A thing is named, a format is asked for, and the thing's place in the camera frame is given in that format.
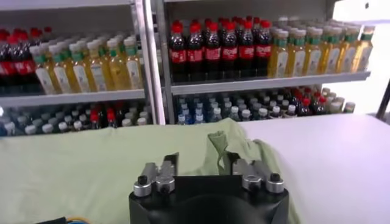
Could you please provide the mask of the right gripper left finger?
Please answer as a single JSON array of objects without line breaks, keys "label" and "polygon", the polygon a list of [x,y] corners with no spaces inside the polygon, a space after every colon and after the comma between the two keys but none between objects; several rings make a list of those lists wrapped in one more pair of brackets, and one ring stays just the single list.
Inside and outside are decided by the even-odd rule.
[{"label": "right gripper left finger", "polygon": [[148,197],[153,191],[170,194],[175,190],[177,162],[179,153],[166,155],[161,166],[146,163],[141,175],[133,184],[133,194],[136,197]]}]

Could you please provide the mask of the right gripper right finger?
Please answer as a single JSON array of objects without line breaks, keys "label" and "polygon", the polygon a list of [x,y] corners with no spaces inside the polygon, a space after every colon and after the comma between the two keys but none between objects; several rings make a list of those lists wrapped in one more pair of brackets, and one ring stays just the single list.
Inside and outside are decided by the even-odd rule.
[{"label": "right gripper right finger", "polygon": [[265,188],[272,194],[281,194],[285,190],[284,181],[279,173],[272,172],[262,160],[248,163],[239,154],[227,152],[230,163],[230,173],[241,175],[242,187],[249,192]]}]

